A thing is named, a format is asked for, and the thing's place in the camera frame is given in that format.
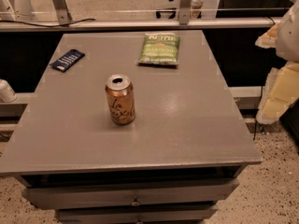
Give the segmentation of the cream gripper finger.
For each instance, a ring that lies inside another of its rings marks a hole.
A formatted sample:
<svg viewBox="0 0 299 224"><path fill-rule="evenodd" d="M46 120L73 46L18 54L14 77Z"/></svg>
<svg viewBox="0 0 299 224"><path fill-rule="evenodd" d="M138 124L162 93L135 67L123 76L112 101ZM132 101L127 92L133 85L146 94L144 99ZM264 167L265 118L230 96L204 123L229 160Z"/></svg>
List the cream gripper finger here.
<svg viewBox="0 0 299 224"><path fill-rule="evenodd" d="M299 99L299 63L286 62L272 68L267 76L256 119L261 124L272 124Z"/></svg>
<svg viewBox="0 0 299 224"><path fill-rule="evenodd" d="M273 25L267 32L259 36L255 41L257 47L263 49L274 48L277 44L278 25Z"/></svg>

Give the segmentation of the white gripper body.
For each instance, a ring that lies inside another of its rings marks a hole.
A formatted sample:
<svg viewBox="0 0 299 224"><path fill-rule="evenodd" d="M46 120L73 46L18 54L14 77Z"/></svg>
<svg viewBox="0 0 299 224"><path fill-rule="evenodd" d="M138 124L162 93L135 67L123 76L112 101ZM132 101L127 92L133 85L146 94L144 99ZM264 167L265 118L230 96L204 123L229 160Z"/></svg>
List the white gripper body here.
<svg viewBox="0 0 299 224"><path fill-rule="evenodd" d="M276 54L286 61L299 62L299 1L292 5L278 25Z"/></svg>

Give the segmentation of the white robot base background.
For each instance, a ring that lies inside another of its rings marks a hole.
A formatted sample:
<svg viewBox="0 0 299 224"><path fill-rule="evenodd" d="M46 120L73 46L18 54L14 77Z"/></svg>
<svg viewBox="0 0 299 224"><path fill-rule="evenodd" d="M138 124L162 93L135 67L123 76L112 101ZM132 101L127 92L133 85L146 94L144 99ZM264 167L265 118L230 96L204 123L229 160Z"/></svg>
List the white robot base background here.
<svg viewBox="0 0 299 224"><path fill-rule="evenodd" d="M32 21L34 18L31 0L0 0L1 21Z"/></svg>

